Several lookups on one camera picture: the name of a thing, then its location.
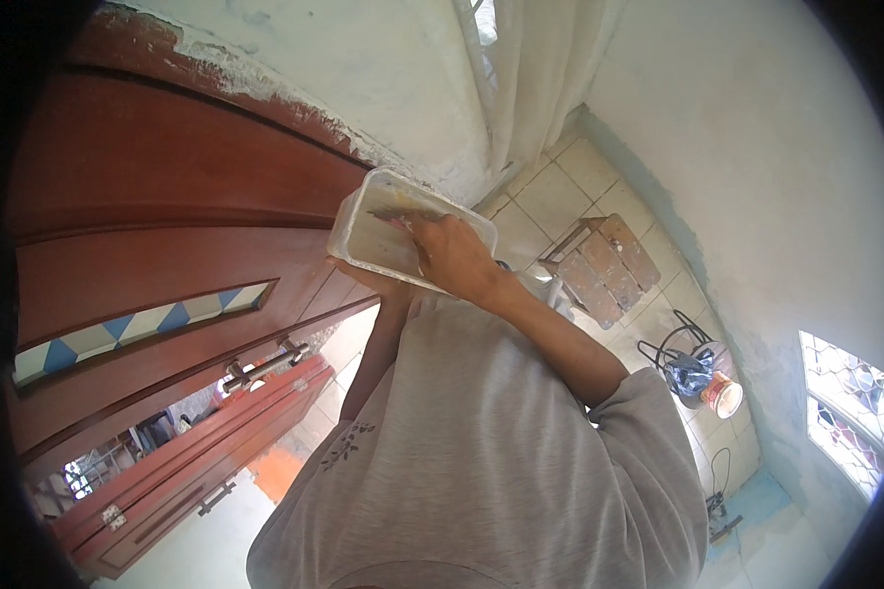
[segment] paint can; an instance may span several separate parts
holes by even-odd
[[[719,418],[726,419],[743,403],[743,388],[722,372],[714,371],[711,383],[700,393],[700,398]]]

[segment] plastic bag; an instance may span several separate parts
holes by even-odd
[[[714,351],[704,349],[695,358],[677,349],[668,350],[664,379],[676,395],[699,397],[714,377]]]

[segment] brown door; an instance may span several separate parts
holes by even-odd
[[[117,579],[203,498],[291,429],[332,375],[319,356],[302,362],[79,501],[53,521],[54,534],[82,568]],[[112,505],[124,515],[115,530],[103,521]]]
[[[96,15],[50,80],[11,178],[10,405],[32,482],[231,360],[374,303],[323,263],[337,206],[369,169],[347,139],[307,106],[223,95],[187,57],[165,66],[154,50],[172,52],[168,31],[118,10]]]

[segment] curtain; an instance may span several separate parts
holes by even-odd
[[[491,143],[491,171],[537,159],[582,103],[626,0],[452,0]]]

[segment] metal door handle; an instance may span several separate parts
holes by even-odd
[[[266,374],[269,374],[271,371],[282,366],[285,362],[294,366],[300,362],[309,351],[311,351],[311,346],[308,344],[299,344],[296,346],[287,338],[278,342],[278,347],[282,351],[280,354],[267,361],[265,364],[259,365],[248,372],[242,371],[242,367],[239,366],[239,361],[237,359],[230,362],[229,366],[226,367],[226,372],[231,374],[233,378],[222,384],[223,392],[231,393],[248,386],[249,383],[255,379],[262,378]]]

